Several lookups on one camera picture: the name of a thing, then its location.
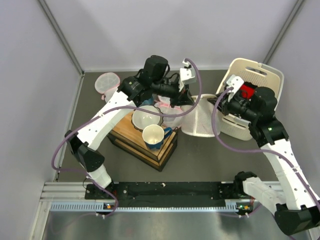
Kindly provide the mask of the white mesh laundry bag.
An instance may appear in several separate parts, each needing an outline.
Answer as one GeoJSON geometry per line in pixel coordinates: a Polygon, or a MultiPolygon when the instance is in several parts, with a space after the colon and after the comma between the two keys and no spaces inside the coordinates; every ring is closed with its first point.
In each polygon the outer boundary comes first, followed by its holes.
{"type": "Polygon", "coordinates": [[[212,112],[214,105],[208,99],[215,98],[214,94],[202,94],[196,107],[183,116],[181,131],[184,134],[201,138],[214,138],[212,128],[212,112]]]}

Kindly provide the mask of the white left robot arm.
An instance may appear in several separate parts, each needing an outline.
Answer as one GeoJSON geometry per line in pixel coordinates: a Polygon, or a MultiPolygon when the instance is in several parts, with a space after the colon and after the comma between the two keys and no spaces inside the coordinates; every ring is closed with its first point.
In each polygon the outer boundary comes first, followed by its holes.
{"type": "Polygon", "coordinates": [[[87,123],[65,134],[68,149],[84,168],[88,178],[95,183],[96,192],[102,198],[109,198],[114,191],[112,178],[104,166],[105,158],[98,152],[103,139],[132,110],[153,95],[170,99],[170,106],[190,105],[194,108],[189,84],[201,79],[195,63],[185,58],[175,79],[168,77],[170,65],[167,59],[151,55],[135,75],[125,78],[110,100],[87,123]]]}

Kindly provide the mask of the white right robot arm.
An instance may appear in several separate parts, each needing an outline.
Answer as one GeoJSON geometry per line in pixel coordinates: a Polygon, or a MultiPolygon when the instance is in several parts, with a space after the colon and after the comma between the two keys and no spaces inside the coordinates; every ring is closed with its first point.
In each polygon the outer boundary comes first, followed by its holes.
{"type": "Polygon", "coordinates": [[[249,131],[257,149],[237,149],[237,153],[263,153],[270,162],[283,193],[279,194],[252,172],[235,176],[233,192],[239,198],[256,199],[273,215],[280,230],[287,236],[320,226],[320,198],[315,194],[295,158],[289,135],[275,116],[278,103],[268,87],[256,87],[251,94],[233,87],[207,100],[213,111],[233,114],[249,122],[249,131]]]}

